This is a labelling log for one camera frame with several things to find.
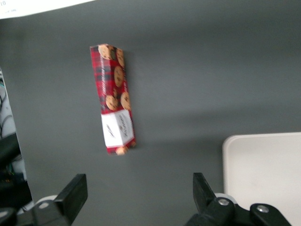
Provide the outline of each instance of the chocolate chip cookie image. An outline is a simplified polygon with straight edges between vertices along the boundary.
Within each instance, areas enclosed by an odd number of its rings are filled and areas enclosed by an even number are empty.
[[[124,67],[123,51],[121,49],[117,48],[116,54],[117,54],[118,62],[120,63],[120,65],[122,67]]]
[[[124,147],[117,148],[115,152],[117,155],[124,155],[127,153],[127,151],[128,151],[128,148],[126,146],[124,146]]]
[[[107,60],[112,60],[111,52],[113,51],[113,46],[110,45],[100,45],[98,46],[98,52],[100,55]]]
[[[117,110],[117,107],[118,107],[118,100],[115,98],[115,97],[113,97],[113,96],[107,96],[106,98],[105,98],[105,103],[106,103],[106,105],[108,106],[108,108],[110,109],[110,110],[112,110],[112,111],[115,111],[115,110]]]
[[[126,109],[128,111],[131,110],[130,96],[129,96],[128,92],[124,92],[121,94],[120,102],[121,102],[121,106],[124,109]]]
[[[117,66],[114,70],[114,81],[117,87],[121,87],[123,83],[123,70],[121,67]]]

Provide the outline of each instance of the white tray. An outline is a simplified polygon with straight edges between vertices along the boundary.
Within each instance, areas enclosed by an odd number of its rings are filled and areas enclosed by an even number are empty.
[[[293,225],[301,222],[301,133],[241,135],[223,144],[224,192],[249,210],[276,207]]]

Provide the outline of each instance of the gray backdrop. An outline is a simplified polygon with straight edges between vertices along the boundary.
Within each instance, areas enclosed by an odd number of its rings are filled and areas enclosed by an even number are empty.
[[[86,173],[81,225],[183,225],[222,143],[301,130],[300,1],[99,0],[0,20],[0,66],[35,201]],[[108,156],[89,47],[125,51],[137,148]]]

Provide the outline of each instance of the white label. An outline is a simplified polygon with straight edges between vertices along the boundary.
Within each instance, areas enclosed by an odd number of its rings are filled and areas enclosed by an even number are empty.
[[[102,114],[103,136],[107,147],[123,146],[134,138],[129,111]]]

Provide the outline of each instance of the black cable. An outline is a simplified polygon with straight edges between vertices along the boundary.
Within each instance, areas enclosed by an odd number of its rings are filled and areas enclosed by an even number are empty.
[[[4,96],[4,98],[1,99],[1,100],[2,100],[2,101],[5,101],[6,97],[7,97],[7,94],[6,94],[6,92],[5,92],[5,96]]]
[[[21,207],[21,209],[23,210],[23,212],[27,212],[28,211],[25,207]]]
[[[13,162],[20,161],[20,160],[22,160],[22,155],[19,155],[18,157],[13,159]]]
[[[0,136],[1,136],[1,138],[2,138],[2,129],[3,129],[3,126],[4,126],[4,124],[5,124],[5,122],[7,121],[7,119],[9,119],[9,118],[12,118],[13,116],[10,114],[10,115],[8,115],[8,116],[6,116],[5,118],[4,118],[4,120],[2,121],[2,123],[0,123]]]
[[[5,98],[6,98],[6,92],[5,92],[4,98],[2,98],[2,96],[0,95],[0,101],[1,101],[1,103],[0,103],[0,112],[2,111],[2,104],[3,104],[3,101],[4,101]],[[0,123],[0,137],[2,138],[2,126],[1,126],[1,123]]]

